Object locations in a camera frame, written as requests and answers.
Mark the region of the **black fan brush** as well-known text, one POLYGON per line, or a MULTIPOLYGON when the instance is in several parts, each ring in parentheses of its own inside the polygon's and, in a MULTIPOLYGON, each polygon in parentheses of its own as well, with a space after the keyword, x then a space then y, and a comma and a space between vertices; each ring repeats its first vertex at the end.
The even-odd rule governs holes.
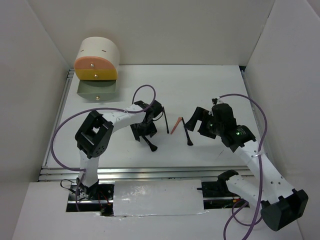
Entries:
POLYGON ((186 124, 185 124, 185 120, 184 120, 183 117, 181 118, 181 121, 182 121, 183 128, 184 128, 184 131, 185 131, 185 134, 186 134, 187 145, 188 145, 188 146, 193 146, 194 144, 193 144, 193 142, 192 142, 192 140, 191 140, 191 138, 190 138, 190 135, 189 135, 189 133, 188 133, 188 130, 187 130, 187 127, 186 127, 186 124))
POLYGON ((157 147, 156 145, 152 144, 152 143, 147 139, 146 136, 142 135, 141 137, 142 137, 142 139, 147 143, 147 145, 149 146, 149 148, 150 148, 150 150, 151 150, 152 152, 155 152, 155 151, 158 149, 158 147, 157 147))

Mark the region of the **grey bottom drawer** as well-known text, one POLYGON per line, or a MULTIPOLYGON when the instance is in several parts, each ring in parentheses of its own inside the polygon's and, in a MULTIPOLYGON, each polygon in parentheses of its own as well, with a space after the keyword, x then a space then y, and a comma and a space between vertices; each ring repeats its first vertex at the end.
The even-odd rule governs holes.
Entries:
POLYGON ((80 80, 77 94, 91 102, 105 102, 117 97, 116 80, 80 80))

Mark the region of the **yellow drawer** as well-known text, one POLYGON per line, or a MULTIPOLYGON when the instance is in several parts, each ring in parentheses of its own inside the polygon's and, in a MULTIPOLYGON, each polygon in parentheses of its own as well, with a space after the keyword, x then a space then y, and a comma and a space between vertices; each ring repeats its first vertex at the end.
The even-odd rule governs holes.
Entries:
POLYGON ((81 81, 113 81, 118 79, 116 69, 76 69, 75 73, 81 81))

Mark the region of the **peach top drawer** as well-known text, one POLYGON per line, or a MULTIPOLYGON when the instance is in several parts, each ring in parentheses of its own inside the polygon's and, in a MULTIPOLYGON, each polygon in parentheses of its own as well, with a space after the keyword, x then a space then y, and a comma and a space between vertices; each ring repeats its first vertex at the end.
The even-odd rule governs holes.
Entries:
POLYGON ((77 58, 73 66, 76 70, 117 70, 109 60, 98 56, 83 56, 77 58))

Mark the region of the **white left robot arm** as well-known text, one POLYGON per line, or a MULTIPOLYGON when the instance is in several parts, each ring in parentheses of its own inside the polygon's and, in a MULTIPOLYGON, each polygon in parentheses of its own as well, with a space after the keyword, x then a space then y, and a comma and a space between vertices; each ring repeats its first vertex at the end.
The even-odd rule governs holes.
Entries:
POLYGON ((163 106, 155 100, 147 107, 146 103, 139 100, 123 111, 106 115, 93 110, 80 126, 75 140, 80 153, 80 168, 85 172, 78 174, 76 182, 86 199, 91 200, 98 194, 99 159, 106 151, 113 133, 129 126, 136 141, 143 139, 152 152, 158 149, 147 136, 153 137, 157 133, 154 118, 163 112, 163 106))

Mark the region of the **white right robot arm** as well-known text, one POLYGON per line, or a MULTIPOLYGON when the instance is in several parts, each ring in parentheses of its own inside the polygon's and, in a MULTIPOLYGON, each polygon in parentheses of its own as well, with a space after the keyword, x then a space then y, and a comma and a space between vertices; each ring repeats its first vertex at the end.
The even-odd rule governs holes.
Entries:
POLYGON ((247 126, 237 124, 233 109, 227 103, 217 102, 211 110, 197 107, 186 123, 186 129, 193 131, 197 122, 201 122, 200 135, 211 139, 220 137, 258 179, 258 186, 254 186, 237 171, 225 171, 217 178, 221 195, 233 193, 251 206, 259 207, 262 220, 273 231, 279 231, 303 215, 309 200, 307 193, 295 189, 259 151, 255 135, 247 126))

